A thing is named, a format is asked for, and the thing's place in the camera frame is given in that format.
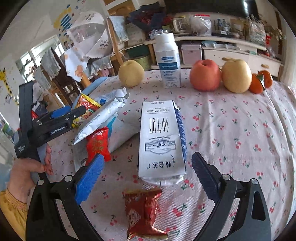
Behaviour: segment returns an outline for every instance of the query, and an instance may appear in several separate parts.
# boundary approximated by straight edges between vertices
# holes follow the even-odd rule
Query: elastic cuff
[[[28,208],[27,204],[17,200],[14,196],[11,195],[11,193],[8,191],[8,189],[5,190],[4,195],[5,195],[6,199],[12,205],[14,205],[16,208],[21,209],[23,211],[27,211],[27,208]]]

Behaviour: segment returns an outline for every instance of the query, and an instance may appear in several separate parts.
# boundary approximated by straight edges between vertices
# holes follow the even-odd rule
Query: blue chair
[[[82,93],[85,95],[89,95],[91,92],[93,92],[100,84],[102,84],[106,79],[108,79],[108,77],[100,77],[98,79],[96,79],[94,82],[91,83],[90,86],[86,87]],[[75,108],[75,106],[77,105],[77,102],[79,100],[80,95],[76,98],[76,100],[73,102],[73,106],[72,109]]]

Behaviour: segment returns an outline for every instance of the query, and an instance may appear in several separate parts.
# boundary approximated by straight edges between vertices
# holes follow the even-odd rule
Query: yellow sleeve
[[[27,204],[15,199],[6,189],[0,192],[0,208],[14,231],[25,241]]]

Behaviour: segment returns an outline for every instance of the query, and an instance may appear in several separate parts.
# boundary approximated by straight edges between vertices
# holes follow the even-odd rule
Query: white bottle cap
[[[156,35],[155,40],[157,44],[164,44],[174,42],[175,38],[173,33],[164,33]]]

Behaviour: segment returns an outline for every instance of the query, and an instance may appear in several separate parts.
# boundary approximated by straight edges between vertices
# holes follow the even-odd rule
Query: drawer handle
[[[222,60],[223,61],[229,61],[229,60],[233,60],[233,58],[225,58],[225,57],[223,57]]]
[[[266,65],[266,64],[262,64],[261,67],[262,67],[262,68],[269,69],[269,65]]]

